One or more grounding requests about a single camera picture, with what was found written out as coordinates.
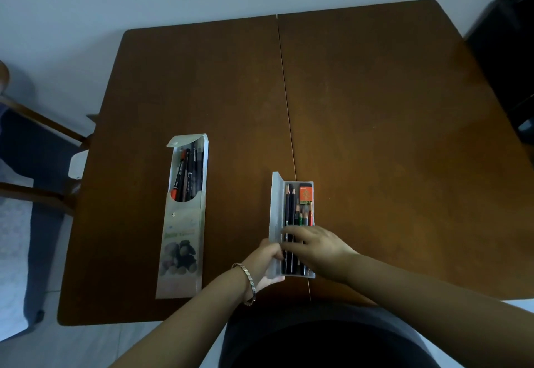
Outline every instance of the orange eraser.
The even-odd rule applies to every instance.
[[[310,205],[313,200],[311,184],[301,184],[298,197],[301,205]]]

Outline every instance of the brown table top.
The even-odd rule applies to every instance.
[[[204,285],[267,236],[279,171],[314,181],[317,223],[363,254],[534,297],[532,167],[457,30],[436,2],[415,1],[127,31],[84,171],[61,324],[161,320],[185,302],[155,299],[165,145],[203,132]],[[361,300],[309,285],[286,279],[258,302]]]
[[[355,250],[534,297],[534,172],[433,0],[278,16],[299,181]],[[357,301],[310,280],[312,299]]]
[[[295,177],[276,16],[124,34],[84,170],[60,324],[163,320],[185,303],[155,294],[166,145],[196,133],[210,142],[206,285],[269,235],[272,171]],[[288,279],[262,299],[308,301],[308,282]]]

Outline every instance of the chair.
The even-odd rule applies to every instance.
[[[54,122],[7,97],[4,94],[4,91],[8,87],[9,81],[9,70],[5,64],[0,61],[0,103],[33,122],[42,124],[48,128],[52,128],[63,135],[77,140],[81,143],[80,150],[87,150],[89,148],[90,138],[79,135],[76,132],[65,128],[59,123]],[[65,192],[60,194],[57,192],[46,191],[44,189],[30,188],[16,184],[8,184],[7,182],[0,182],[0,196],[47,204],[65,212],[68,215],[74,215],[74,209],[76,207],[76,185],[79,185],[79,182],[72,180],[67,184]]]

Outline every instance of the forearm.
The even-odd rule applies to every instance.
[[[247,285],[240,268],[221,274],[112,367],[198,367],[232,312],[243,301]]]
[[[354,255],[348,285],[466,367],[534,365],[534,315],[470,290]]]

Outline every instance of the dark clothing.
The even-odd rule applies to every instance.
[[[439,367],[420,336],[381,308],[320,303],[232,317],[221,368]]]

